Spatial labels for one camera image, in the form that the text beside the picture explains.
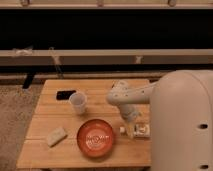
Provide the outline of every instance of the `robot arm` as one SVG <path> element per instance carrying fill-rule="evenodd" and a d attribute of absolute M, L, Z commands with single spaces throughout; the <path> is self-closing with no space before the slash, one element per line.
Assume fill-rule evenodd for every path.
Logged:
<path fill-rule="evenodd" d="M 113 85 L 113 88 L 107 95 L 107 101 L 111 105 L 125 104 L 148 104 L 150 95 L 156 83 L 138 88 L 130 88 L 129 84 L 120 80 Z"/>
<path fill-rule="evenodd" d="M 121 117 L 126 122 L 131 122 L 140 114 L 133 104 L 149 103 L 154 86 L 155 83 L 138 88 L 130 88 L 126 81 L 120 80 L 113 85 L 113 88 L 108 93 L 107 101 L 109 104 L 118 107 Z"/>

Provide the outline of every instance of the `wood grain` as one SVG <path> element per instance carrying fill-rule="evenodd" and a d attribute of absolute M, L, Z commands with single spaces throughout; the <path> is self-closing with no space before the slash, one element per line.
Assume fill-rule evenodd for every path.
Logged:
<path fill-rule="evenodd" d="M 149 140 L 117 139 L 106 158 L 89 159 L 77 147 L 76 140 L 66 139 L 54 148 L 44 140 L 26 140 L 18 168 L 91 168 L 140 167 L 150 165 Z"/>
<path fill-rule="evenodd" d="M 130 140 L 120 135 L 123 125 L 118 109 L 109 105 L 106 94 L 117 79 L 104 80 L 48 80 L 44 84 L 35 114 L 17 162 L 17 168 L 108 168 L 150 166 L 150 140 Z M 129 79 L 132 87 L 143 86 L 148 80 Z M 75 89 L 84 91 L 88 97 L 87 112 L 75 114 L 68 101 L 57 101 L 58 90 Z M 137 122 L 149 122 L 149 105 L 137 105 L 142 116 Z M 99 118 L 107 121 L 116 135 L 116 142 L 110 156 L 95 160 L 88 159 L 80 152 L 76 134 L 87 120 Z M 49 148 L 45 137 L 49 132 L 62 126 L 68 133 L 67 139 Z"/>

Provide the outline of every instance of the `white robot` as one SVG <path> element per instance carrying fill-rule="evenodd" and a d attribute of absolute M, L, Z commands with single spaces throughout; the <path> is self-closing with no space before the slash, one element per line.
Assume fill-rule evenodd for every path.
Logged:
<path fill-rule="evenodd" d="M 150 103 L 151 170 L 213 171 L 213 71 L 175 71 L 138 88 L 117 82 L 107 101 L 125 122 Z"/>

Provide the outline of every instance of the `white cup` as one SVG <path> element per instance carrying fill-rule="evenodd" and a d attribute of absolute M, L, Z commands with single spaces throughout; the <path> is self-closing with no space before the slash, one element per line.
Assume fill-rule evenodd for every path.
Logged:
<path fill-rule="evenodd" d="M 73 93 L 69 98 L 70 104 L 73 106 L 76 114 L 82 115 L 86 110 L 87 96 L 83 92 Z"/>

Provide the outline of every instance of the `orange bowl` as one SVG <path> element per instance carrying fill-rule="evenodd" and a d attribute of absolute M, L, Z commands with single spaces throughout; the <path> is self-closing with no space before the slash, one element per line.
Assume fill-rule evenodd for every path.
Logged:
<path fill-rule="evenodd" d="M 100 119 L 85 122 L 77 134 L 78 147 L 88 157 L 102 157 L 108 154 L 114 140 L 112 127 Z"/>

